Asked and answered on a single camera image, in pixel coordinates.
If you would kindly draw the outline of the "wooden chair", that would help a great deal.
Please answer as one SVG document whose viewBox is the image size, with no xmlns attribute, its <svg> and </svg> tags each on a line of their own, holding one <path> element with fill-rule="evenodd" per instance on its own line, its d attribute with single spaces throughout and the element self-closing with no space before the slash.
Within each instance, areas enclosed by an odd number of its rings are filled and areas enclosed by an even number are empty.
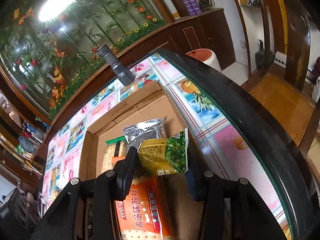
<svg viewBox="0 0 320 240">
<path fill-rule="evenodd" d="M 319 101 L 306 83 L 311 45 L 309 13 L 300 0 L 260 0 L 264 32 L 273 25 L 275 46 L 285 67 L 267 63 L 250 93 L 276 118 L 306 157 L 319 123 Z"/>
</svg>

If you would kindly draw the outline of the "clear green-ended cracker pack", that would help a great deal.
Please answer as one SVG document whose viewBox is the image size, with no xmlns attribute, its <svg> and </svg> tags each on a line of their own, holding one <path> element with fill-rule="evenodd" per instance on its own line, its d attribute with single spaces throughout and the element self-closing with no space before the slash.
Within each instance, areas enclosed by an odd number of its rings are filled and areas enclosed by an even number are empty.
<svg viewBox="0 0 320 240">
<path fill-rule="evenodd" d="M 127 154 L 127 141 L 124 136 L 106 141 L 107 149 L 103 157 L 101 173 L 112 170 L 117 161 L 123 160 Z"/>
</svg>

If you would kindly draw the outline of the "red-lidded white bin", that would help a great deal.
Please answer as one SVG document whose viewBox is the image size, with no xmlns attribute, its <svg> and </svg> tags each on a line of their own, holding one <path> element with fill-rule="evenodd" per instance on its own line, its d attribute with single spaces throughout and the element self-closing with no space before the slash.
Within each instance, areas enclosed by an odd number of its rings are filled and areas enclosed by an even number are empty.
<svg viewBox="0 0 320 240">
<path fill-rule="evenodd" d="M 217 70 L 218 72 L 221 72 L 221 67 L 217 59 L 217 56 L 210 49 L 205 49 L 205 48 L 195 49 L 187 52 L 186 55 L 203 62 L 204 64 L 210 66 L 211 68 Z"/>
</svg>

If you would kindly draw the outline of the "brown cardboard box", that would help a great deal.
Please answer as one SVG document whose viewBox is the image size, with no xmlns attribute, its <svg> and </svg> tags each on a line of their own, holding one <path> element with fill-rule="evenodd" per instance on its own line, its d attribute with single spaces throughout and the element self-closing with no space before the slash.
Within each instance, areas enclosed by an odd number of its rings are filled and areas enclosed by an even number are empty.
<svg viewBox="0 0 320 240">
<path fill-rule="evenodd" d="M 79 177 L 95 239 L 221 239 L 224 204 L 180 111 L 156 81 L 91 124 Z"/>
</svg>

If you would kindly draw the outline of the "purple bottles on cabinet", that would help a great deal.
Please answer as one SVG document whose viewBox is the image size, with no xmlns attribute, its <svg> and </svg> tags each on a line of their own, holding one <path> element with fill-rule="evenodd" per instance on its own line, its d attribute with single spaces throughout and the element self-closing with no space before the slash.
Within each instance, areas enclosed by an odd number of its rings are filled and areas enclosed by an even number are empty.
<svg viewBox="0 0 320 240">
<path fill-rule="evenodd" d="M 201 9 L 197 0 L 183 0 L 183 3 L 190 16 L 201 14 Z"/>
</svg>

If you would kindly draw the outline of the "colourful fruit-pattern tablecloth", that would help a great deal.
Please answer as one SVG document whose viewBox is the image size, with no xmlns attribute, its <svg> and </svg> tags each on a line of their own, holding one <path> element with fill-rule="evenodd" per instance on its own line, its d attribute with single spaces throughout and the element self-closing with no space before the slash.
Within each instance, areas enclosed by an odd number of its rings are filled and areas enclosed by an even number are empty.
<svg viewBox="0 0 320 240">
<path fill-rule="evenodd" d="M 118 80 L 111 81 L 52 137 L 42 184 L 46 201 L 52 203 L 63 187 L 79 174 L 80 151 L 89 126 L 131 93 L 156 80 L 180 110 L 210 169 L 224 179 L 247 178 L 290 239 L 284 209 L 265 170 L 214 103 L 159 53 L 134 65 L 131 72 L 136 78 L 131 86 L 125 87 Z"/>
</svg>

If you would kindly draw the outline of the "silver foil snack packet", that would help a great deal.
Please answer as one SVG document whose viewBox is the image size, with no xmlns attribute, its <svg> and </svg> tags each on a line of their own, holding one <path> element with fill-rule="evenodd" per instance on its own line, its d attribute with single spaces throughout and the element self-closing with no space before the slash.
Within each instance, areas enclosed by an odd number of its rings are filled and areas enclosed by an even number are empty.
<svg viewBox="0 0 320 240">
<path fill-rule="evenodd" d="M 139 122 L 123 128 L 123 135 L 127 141 L 127 148 L 131 146 L 139 149 L 140 144 L 147 139 L 166 138 L 164 124 L 166 117 Z"/>
</svg>

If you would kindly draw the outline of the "yellow green pea packet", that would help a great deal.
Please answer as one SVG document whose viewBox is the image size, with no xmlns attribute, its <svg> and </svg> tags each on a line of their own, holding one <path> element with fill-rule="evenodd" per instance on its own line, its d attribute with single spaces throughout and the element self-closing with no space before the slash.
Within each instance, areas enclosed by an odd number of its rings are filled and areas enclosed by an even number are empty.
<svg viewBox="0 0 320 240">
<path fill-rule="evenodd" d="M 138 150 L 143 174 L 155 177 L 187 172 L 188 143 L 187 128 L 170 138 L 143 141 Z"/>
</svg>

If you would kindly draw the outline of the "orange soda cracker pack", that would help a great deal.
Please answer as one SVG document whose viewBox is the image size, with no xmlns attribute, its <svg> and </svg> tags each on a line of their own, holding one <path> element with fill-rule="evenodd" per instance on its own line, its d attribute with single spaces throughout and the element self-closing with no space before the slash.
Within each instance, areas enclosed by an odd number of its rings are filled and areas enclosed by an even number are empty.
<svg viewBox="0 0 320 240">
<path fill-rule="evenodd" d="M 160 177 L 134 179 L 125 200 L 115 205 L 121 239 L 175 239 Z"/>
</svg>

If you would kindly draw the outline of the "grey metal flashlight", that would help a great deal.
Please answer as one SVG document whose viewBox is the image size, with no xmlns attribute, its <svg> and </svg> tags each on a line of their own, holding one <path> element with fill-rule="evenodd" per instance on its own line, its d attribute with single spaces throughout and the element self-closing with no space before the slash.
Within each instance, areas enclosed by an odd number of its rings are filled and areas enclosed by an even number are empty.
<svg viewBox="0 0 320 240">
<path fill-rule="evenodd" d="M 114 55 L 108 45 L 104 44 L 97 49 L 98 54 L 111 67 L 118 80 L 124 85 L 129 86 L 134 82 L 135 76 L 125 67 Z"/>
</svg>

